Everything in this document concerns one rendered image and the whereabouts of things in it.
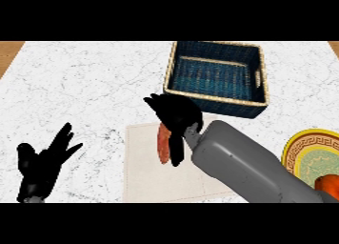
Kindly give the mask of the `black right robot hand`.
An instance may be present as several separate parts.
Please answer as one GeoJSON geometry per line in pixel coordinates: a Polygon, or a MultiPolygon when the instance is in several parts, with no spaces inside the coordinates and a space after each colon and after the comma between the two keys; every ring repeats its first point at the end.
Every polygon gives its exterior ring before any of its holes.
{"type": "Polygon", "coordinates": [[[203,125],[200,108],[188,97],[175,94],[151,93],[143,101],[154,111],[160,124],[165,124],[171,131],[169,162],[176,167],[184,160],[184,133],[193,125],[197,125],[196,134],[200,133],[203,125]]]}

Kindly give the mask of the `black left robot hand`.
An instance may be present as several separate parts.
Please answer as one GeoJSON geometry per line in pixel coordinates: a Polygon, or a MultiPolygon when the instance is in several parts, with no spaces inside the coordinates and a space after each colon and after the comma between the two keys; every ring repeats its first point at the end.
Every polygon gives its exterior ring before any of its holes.
{"type": "Polygon", "coordinates": [[[47,199],[54,187],[62,165],[82,147],[82,144],[76,144],[69,148],[73,135],[72,124],[66,123],[47,149],[39,153],[35,153],[34,147],[28,143],[20,143],[17,145],[17,169],[22,174],[16,197],[19,203],[23,203],[23,199],[31,196],[47,199]]]}

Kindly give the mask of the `orange sweet potato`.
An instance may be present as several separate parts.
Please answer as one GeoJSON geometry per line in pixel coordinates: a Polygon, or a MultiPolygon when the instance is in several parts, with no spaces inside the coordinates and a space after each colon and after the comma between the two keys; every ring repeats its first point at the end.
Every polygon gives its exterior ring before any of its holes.
{"type": "Polygon", "coordinates": [[[157,154],[163,164],[169,162],[169,136],[171,131],[165,124],[160,124],[157,131],[157,154]]]}

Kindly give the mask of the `blue wicker basket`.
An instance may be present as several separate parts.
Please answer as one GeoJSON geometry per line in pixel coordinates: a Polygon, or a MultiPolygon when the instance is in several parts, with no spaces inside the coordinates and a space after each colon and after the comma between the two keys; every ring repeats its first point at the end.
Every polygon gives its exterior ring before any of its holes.
{"type": "Polygon", "coordinates": [[[175,41],[163,93],[187,96],[203,112],[256,118],[269,100],[262,47],[225,41],[175,41]]]}

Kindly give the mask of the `beige placemat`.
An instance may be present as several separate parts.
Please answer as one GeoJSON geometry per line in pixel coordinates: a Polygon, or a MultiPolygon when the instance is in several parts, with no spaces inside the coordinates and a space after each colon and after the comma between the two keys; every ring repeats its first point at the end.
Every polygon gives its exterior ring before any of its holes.
{"type": "Polygon", "coordinates": [[[185,158],[178,167],[160,162],[157,131],[157,123],[126,127],[123,201],[191,202],[237,197],[235,192],[193,164],[188,146],[184,146],[185,158]]]}

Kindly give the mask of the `yellow patterned plate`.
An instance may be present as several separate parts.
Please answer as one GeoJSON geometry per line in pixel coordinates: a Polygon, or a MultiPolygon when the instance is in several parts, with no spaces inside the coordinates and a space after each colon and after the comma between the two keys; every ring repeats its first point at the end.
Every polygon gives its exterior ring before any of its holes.
{"type": "Polygon", "coordinates": [[[285,144],[281,164],[311,187],[321,176],[339,175],[339,133],[324,129],[299,132],[285,144]]]}

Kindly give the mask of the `red orange fruit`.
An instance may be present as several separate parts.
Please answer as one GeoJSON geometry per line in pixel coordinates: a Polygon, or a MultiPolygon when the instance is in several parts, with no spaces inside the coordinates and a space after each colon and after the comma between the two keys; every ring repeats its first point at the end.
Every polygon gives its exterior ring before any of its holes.
{"type": "Polygon", "coordinates": [[[315,180],[315,189],[328,193],[339,200],[339,175],[319,176],[315,180]]]}

